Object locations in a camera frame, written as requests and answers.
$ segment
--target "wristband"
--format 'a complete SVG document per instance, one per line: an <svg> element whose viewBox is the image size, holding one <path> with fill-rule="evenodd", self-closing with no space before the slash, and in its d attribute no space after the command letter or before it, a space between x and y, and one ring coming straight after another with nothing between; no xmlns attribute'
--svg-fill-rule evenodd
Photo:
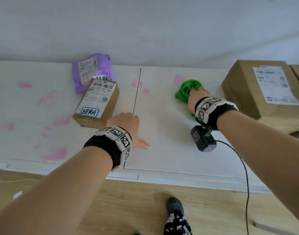
<svg viewBox="0 0 299 235"><path fill-rule="evenodd" d="M230 110L238 110L238 108L234 103L224 99L204 97L195 105L195 120L200 124L209 125L212 130L218 130L218 117Z"/></svg>
<svg viewBox="0 0 299 235"><path fill-rule="evenodd" d="M104 127L90 138L84 147L96 146L104 149L112 158L112 171L123 168L132 147L130 134L118 126Z"/></svg>

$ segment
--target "foot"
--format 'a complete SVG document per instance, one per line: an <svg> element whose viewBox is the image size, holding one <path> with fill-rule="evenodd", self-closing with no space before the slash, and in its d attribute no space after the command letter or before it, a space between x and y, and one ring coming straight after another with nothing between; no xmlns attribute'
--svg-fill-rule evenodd
<svg viewBox="0 0 299 235"><path fill-rule="evenodd" d="M167 199L166 209L168 216L170 216L173 210L179 210L184 215L183 205L181 201L175 197L170 197L169 199Z"/></svg>

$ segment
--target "hand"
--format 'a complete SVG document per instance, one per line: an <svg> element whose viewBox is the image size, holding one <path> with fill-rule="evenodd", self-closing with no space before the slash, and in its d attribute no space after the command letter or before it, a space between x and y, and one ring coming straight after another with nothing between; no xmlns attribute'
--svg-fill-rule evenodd
<svg viewBox="0 0 299 235"><path fill-rule="evenodd" d="M138 127L140 125L140 119L131 112L120 113L112 117L107 122L108 126L116 125L126 130L132 137L133 147L140 147L144 149L150 149L150 145L138 138Z"/></svg>
<svg viewBox="0 0 299 235"><path fill-rule="evenodd" d="M209 97L211 96L209 94L209 92L207 90L204 90L204 88L202 86L200 86L198 88L198 90L194 90L194 88L192 87L192 89L190 90L190 96L189 96L189 101L188 101L188 108L189 111L191 111L192 113L195 113L195 105L196 103L204 98L204 97Z"/></svg>

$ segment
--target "human arm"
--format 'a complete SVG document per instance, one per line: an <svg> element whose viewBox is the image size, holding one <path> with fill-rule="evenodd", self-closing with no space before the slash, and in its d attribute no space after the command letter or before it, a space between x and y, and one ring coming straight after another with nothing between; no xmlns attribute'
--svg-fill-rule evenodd
<svg viewBox="0 0 299 235"><path fill-rule="evenodd" d="M191 90L194 112L199 99L210 96ZM218 117L218 130L273 194L299 220L299 140L235 110Z"/></svg>
<svg viewBox="0 0 299 235"><path fill-rule="evenodd" d="M150 148L137 137L139 119L132 113L121 113L108 125L128 131L134 147ZM112 166L105 150L85 147L0 211L0 234L73 234Z"/></svg>

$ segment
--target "light wood floor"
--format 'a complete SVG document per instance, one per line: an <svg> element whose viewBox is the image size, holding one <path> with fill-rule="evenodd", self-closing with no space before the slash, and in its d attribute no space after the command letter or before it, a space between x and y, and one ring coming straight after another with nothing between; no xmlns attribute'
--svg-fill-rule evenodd
<svg viewBox="0 0 299 235"><path fill-rule="evenodd" d="M15 193L25 193L42 179L39 175L0 170L0 180L30 177L0 182L0 209L12 201ZM115 180L105 180L77 234L163 234L165 201L170 196L182 201L193 234L246 234L246 193ZM271 234L255 228L253 221L299 234L299 222L273 195L252 193L249 200L250 235Z"/></svg>

